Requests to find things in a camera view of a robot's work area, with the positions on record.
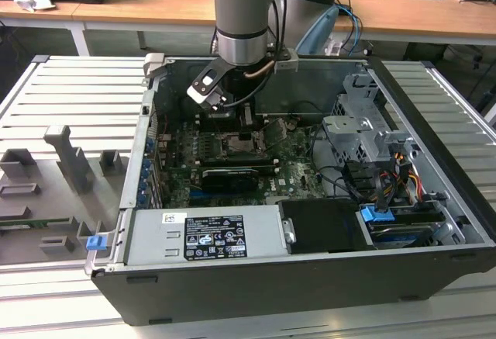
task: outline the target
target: power supply label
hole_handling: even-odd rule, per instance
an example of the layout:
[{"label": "power supply label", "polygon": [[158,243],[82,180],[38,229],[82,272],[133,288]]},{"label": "power supply label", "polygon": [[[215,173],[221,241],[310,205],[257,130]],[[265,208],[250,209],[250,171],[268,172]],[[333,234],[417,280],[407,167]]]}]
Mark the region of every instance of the power supply label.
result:
[{"label": "power supply label", "polygon": [[185,220],[186,260],[246,257],[243,216],[187,217]]}]

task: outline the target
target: blue cable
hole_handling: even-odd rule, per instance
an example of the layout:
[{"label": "blue cable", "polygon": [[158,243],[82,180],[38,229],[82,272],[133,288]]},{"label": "blue cable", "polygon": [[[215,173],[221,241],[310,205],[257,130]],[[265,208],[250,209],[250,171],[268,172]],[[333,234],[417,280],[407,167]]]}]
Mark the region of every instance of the blue cable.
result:
[{"label": "blue cable", "polygon": [[355,24],[355,29],[356,29],[355,41],[353,42],[353,46],[351,47],[351,50],[348,53],[348,56],[351,56],[353,54],[353,50],[358,44],[358,38],[360,37],[360,26],[358,25],[357,17],[350,10],[344,8],[342,5],[337,5],[337,7],[342,11],[344,11],[348,16],[350,16],[350,18],[353,20],[353,23]]}]

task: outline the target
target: desk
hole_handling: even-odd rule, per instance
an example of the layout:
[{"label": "desk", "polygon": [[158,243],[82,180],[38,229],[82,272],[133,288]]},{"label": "desk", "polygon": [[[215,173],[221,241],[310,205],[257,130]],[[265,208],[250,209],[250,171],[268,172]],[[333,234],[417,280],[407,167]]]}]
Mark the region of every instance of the desk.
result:
[{"label": "desk", "polygon": [[[496,45],[496,7],[458,0],[352,0],[363,20],[362,39],[401,42]],[[13,2],[0,2],[0,19],[8,26],[69,29],[80,55],[90,50],[86,29],[211,33],[215,25],[213,0],[105,0],[101,5],[59,3],[48,12],[21,11]],[[333,37],[343,39],[350,20],[339,17]]]},{"label": "desk", "polygon": [[[363,21],[362,39],[496,45],[496,7],[459,0],[351,0]],[[335,32],[349,31],[339,17]]]},{"label": "desk", "polygon": [[69,29],[81,56],[91,49],[86,29],[137,31],[145,47],[145,31],[212,33],[214,0],[105,0],[104,4],[56,2],[57,9],[30,13],[14,2],[0,1],[0,20],[7,26]]}]

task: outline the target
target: motherboard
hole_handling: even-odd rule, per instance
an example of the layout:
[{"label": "motherboard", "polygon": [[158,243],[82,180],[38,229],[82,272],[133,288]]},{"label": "motherboard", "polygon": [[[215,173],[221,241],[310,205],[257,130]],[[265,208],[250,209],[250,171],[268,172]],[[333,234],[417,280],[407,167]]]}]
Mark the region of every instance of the motherboard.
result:
[{"label": "motherboard", "polygon": [[159,137],[165,208],[270,205],[325,198],[309,158],[310,126],[266,119],[259,130],[202,131],[182,123]]}]

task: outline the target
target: white paper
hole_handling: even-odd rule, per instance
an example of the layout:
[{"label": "white paper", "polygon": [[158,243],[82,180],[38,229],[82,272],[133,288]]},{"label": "white paper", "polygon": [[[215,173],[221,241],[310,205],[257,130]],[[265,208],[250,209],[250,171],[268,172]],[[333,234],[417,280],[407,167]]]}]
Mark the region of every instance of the white paper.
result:
[{"label": "white paper", "polygon": [[51,0],[14,0],[19,7],[33,13],[35,10],[55,8]]}]

